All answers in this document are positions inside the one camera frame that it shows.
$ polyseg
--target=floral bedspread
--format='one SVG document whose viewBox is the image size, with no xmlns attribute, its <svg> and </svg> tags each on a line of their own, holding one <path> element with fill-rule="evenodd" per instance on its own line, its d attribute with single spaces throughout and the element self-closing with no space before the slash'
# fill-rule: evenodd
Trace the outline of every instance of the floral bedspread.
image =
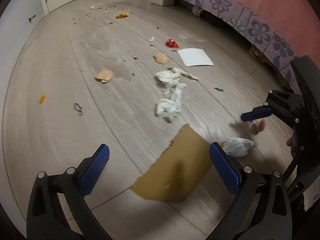
<svg viewBox="0 0 320 240">
<path fill-rule="evenodd" d="M 286 78 L 295 93 L 301 93 L 290 62 L 298 55 L 290 44 L 252 10 L 234 0 L 185 0 L 223 19 L 261 50 Z"/>
</svg>

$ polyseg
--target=wooden floor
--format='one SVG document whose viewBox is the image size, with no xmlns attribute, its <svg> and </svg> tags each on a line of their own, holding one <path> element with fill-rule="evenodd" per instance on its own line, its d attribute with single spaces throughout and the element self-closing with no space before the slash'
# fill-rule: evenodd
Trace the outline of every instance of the wooden floor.
<svg viewBox="0 0 320 240">
<path fill-rule="evenodd" d="M 129 17 L 115 19 L 125 11 Z M 181 48 L 204 49 L 215 65 L 185 67 L 164 45 L 167 39 Z M 110 160 L 86 201 L 114 239 L 205 239 L 233 201 L 213 167 L 181 204 L 144 200 L 129 187 L 185 123 L 208 142 L 252 138 L 258 147 L 241 164 L 257 172 L 285 170 L 291 161 L 285 145 L 291 129 L 272 116 L 266 131 L 252 136 L 240 121 L 243 112 L 264 102 L 269 89 L 280 89 L 272 71 L 247 49 L 241 36 L 183 7 L 160 7 L 150 0 L 76 0 L 44 17 L 19 57 L 4 111 L 5 163 L 24 217 L 38 172 L 62 173 L 105 143 Z M 167 65 L 154 61 L 157 52 L 168 55 Z M 188 86 L 173 123 L 155 116 L 162 96 L 155 73 L 168 67 L 200 78 L 183 79 Z M 115 73 L 106 84 L 94 79 L 103 69 Z M 41 95 L 46 96 L 43 104 L 38 103 Z"/>
</svg>

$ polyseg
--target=metal screw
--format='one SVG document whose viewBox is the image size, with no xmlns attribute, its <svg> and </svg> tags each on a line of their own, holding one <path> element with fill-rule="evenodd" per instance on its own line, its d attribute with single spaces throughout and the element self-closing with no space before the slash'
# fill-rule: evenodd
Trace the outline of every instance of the metal screw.
<svg viewBox="0 0 320 240">
<path fill-rule="evenodd" d="M 279 171 L 274 171 L 273 175 L 279 178 L 281 176 L 281 173 Z"/>
<path fill-rule="evenodd" d="M 246 173 L 251 173 L 252 172 L 252 168 L 250 166 L 245 166 L 243 168 L 243 170 L 246 172 Z"/>
<path fill-rule="evenodd" d="M 44 177 L 44 175 L 45 175 L 45 173 L 43 171 L 41 171 L 38 173 L 38 178 L 41 179 Z"/>
<path fill-rule="evenodd" d="M 67 173 L 68 174 L 73 174 L 74 172 L 76 171 L 76 169 L 75 168 L 69 168 L 69 169 L 67 169 Z"/>
</svg>

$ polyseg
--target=cardboard piece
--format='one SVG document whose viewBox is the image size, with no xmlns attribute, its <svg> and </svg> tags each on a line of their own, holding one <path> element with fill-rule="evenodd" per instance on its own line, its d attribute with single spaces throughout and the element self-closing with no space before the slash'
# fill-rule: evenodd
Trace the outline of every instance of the cardboard piece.
<svg viewBox="0 0 320 240">
<path fill-rule="evenodd" d="M 210 144 L 185 124 L 131 190 L 145 199 L 182 202 L 211 167 Z"/>
<path fill-rule="evenodd" d="M 101 82 L 105 83 L 110 81 L 114 77 L 114 74 L 111 70 L 105 69 L 102 70 L 99 74 L 95 76 L 95 79 L 100 80 Z"/>
<path fill-rule="evenodd" d="M 163 64 L 163 65 L 168 63 L 168 57 L 164 53 L 154 54 L 153 57 L 155 58 L 157 63 Z"/>
</svg>

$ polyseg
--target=white paper sheet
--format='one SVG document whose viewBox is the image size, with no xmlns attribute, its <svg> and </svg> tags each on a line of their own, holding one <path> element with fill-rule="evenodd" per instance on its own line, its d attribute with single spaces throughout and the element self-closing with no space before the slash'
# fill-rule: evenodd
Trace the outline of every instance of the white paper sheet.
<svg viewBox="0 0 320 240">
<path fill-rule="evenodd" d="M 213 66 L 213 62 L 204 52 L 203 49 L 179 49 L 178 53 L 187 67 L 209 65 Z"/>
</svg>

